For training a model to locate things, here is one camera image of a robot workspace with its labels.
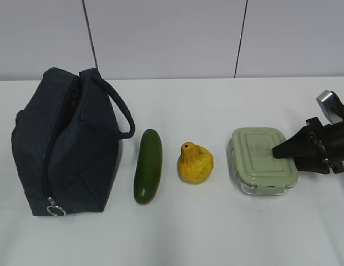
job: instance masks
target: yellow pear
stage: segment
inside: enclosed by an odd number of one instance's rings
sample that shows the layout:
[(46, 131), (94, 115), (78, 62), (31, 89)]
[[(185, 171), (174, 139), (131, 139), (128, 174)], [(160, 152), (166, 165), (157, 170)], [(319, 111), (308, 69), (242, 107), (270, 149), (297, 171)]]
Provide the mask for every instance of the yellow pear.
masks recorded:
[(183, 181), (193, 184), (202, 183), (209, 177), (213, 167), (213, 156), (206, 148), (192, 142), (182, 145), (178, 159), (178, 173)]

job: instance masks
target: green lid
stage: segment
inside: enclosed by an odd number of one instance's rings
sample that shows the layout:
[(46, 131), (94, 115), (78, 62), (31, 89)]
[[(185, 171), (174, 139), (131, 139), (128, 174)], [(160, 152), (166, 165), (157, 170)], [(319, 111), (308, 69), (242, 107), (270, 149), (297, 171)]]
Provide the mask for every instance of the green lid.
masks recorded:
[(237, 129), (232, 134), (229, 144), (234, 174), (253, 186), (254, 194), (282, 194), (296, 184), (298, 171), (293, 159), (272, 155), (272, 149), (285, 140), (279, 130), (268, 127)]

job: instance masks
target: navy blue bag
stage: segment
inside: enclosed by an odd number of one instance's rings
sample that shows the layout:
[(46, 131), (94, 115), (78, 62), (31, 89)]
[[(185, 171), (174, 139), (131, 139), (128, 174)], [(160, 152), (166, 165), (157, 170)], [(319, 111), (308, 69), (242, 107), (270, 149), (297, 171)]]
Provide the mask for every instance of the navy blue bag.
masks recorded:
[[(129, 132), (120, 132), (109, 97), (128, 120)], [(126, 104), (97, 69), (79, 76), (47, 70), (12, 132), (13, 157), (33, 215), (102, 212), (119, 140), (134, 133)]]

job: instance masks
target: green cucumber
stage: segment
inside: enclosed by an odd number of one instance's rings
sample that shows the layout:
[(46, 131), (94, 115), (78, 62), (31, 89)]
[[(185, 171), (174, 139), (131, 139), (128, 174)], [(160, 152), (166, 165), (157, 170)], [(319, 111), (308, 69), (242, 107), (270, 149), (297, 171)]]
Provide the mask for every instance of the green cucumber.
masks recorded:
[(162, 143), (159, 134), (147, 129), (141, 138), (134, 181), (134, 197), (140, 204), (149, 203), (156, 195), (162, 171)]

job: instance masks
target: wall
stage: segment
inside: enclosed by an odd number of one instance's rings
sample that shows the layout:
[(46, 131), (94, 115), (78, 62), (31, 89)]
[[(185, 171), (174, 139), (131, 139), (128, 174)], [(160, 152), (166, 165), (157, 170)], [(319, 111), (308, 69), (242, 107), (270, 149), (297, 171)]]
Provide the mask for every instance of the wall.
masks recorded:
[[(344, 75), (344, 0), (85, 5), (106, 79)], [(0, 80), (94, 66), (80, 0), (0, 0)]]

